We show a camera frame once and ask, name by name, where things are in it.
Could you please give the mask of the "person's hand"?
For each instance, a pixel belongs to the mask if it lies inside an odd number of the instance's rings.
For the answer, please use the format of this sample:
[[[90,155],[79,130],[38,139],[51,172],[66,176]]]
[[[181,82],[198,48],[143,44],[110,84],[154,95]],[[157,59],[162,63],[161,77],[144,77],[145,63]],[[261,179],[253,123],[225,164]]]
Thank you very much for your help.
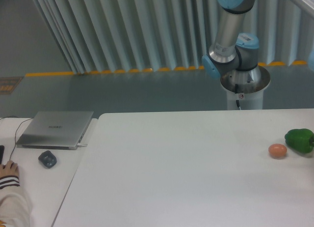
[[[11,160],[5,165],[0,165],[0,178],[5,178],[7,176],[16,176],[18,178],[20,176],[18,164]]]

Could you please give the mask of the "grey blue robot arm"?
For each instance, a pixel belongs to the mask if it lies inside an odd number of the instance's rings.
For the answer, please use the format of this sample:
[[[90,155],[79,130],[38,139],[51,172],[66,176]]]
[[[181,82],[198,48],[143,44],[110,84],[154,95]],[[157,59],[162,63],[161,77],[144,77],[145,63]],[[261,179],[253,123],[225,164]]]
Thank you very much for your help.
[[[246,70],[244,64],[247,60],[239,53],[240,48],[255,51],[257,44],[237,44],[240,28],[245,14],[249,12],[255,0],[217,0],[223,8],[215,41],[209,48],[209,52],[202,57],[205,70],[213,78],[221,77],[232,70]],[[300,10],[305,11],[311,17],[314,15],[314,0],[290,0],[297,8],[286,11],[284,23],[292,23],[299,17]]]

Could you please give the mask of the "cream sleeved forearm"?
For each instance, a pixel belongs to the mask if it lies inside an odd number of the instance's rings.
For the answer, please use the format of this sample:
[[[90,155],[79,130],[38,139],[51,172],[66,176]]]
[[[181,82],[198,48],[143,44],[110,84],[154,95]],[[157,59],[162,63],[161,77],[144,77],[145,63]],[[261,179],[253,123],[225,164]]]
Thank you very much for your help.
[[[0,178],[0,226],[30,226],[30,205],[16,175]]]

